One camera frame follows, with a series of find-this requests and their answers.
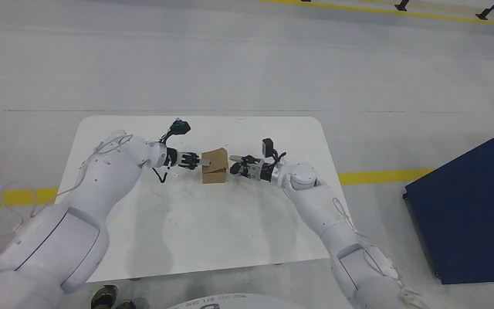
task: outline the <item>yellow tape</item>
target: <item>yellow tape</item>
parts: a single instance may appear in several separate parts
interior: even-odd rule
[[[40,205],[48,202],[59,191],[58,188],[37,188],[36,197]],[[4,192],[5,203],[8,206],[33,205],[31,190],[9,190]]]
[[[396,5],[400,2],[400,0],[397,0],[397,1],[357,0],[357,1],[362,2],[362,3],[371,3],[371,4],[375,4],[375,5]],[[433,6],[433,5],[416,5],[414,3],[408,3],[407,8],[421,8],[421,9],[428,9],[428,10],[432,10],[432,11],[442,11],[442,12],[449,12],[449,13],[471,14],[471,15],[474,15],[475,13],[478,13],[481,11],[481,10],[466,9],[466,8],[445,8],[445,7]]]
[[[354,173],[339,173],[341,185],[367,185],[383,182],[413,182],[434,171],[433,168],[408,169],[398,171],[358,171]],[[36,197],[38,204],[48,202],[58,192],[58,188],[38,188]],[[29,190],[5,191],[5,202],[8,206],[32,205],[33,200]]]
[[[358,171],[355,173],[340,173],[341,185],[364,185],[384,182],[413,182],[434,171],[433,168],[405,169],[398,171]]]
[[[438,14],[422,13],[422,12],[401,12],[401,11],[398,11],[397,9],[364,8],[364,7],[360,7],[360,6],[336,5],[336,4],[332,4],[332,3],[301,2],[300,0],[258,0],[258,1],[279,3],[279,4],[284,4],[284,5],[313,6],[315,8],[331,8],[331,9],[351,11],[351,12],[367,12],[367,13],[378,13],[378,14],[388,14],[388,15],[403,15],[403,16],[422,17],[425,19],[448,20],[448,21],[452,21],[452,22],[469,22],[469,23],[475,23],[475,24],[494,25],[494,21],[481,20],[481,19],[477,19],[477,18],[450,16],[450,15],[438,15]]]

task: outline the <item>white table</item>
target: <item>white table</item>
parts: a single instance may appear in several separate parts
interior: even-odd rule
[[[157,140],[175,118],[84,119],[60,191],[73,186],[81,162],[111,132],[124,129]],[[316,119],[182,119],[192,129],[184,136],[171,137],[169,147],[199,154],[223,147],[228,155],[261,158],[262,139],[272,138],[279,152],[287,152],[287,163],[305,162],[316,168],[347,210],[326,138]],[[164,184],[146,168],[134,189],[114,206],[107,223],[110,248],[89,282],[328,257],[318,237],[301,221],[280,189],[268,182],[231,175],[225,184],[203,185],[200,168],[172,168]]]

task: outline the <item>small brown box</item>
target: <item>small brown box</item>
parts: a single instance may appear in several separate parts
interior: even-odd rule
[[[225,183],[228,172],[228,153],[226,149],[219,148],[203,152],[202,158],[211,161],[211,165],[202,167],[202,183]]]

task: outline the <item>person's foot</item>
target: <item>person's foot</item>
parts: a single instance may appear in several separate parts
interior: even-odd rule
[[[115,309],[137,309],[136,305],[131,300],[125,300],[122,304],[119,304]]]
[[[118,289],[114,285],[101,287],[91,299],[91,309],[111,309],[115,304],[117,294]]]

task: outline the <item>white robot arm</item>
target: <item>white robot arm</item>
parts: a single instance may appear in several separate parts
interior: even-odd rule
[[[194,169],[209,163],[166,146],[168,137],[188,130],[187,122],[176,120],[159,141],[124,130],[102,141],[80,167],[67,197],[22,226],[0,255],[0,308],[57,308],[63,294],[84,284],[107,252],[110,210],[132,190],[144,167]]]
[[[251,155],[231,156],[233,175],[266,180],[281,188],[301,219],[318,235],[331,259],[331,270],[343,294],[357,309],[428,308],[400,280],[394,264],[377,246],[361,239],[343,206],[316,170],[303,164],[285,165],[270,139],[262,152],[272,164]]]

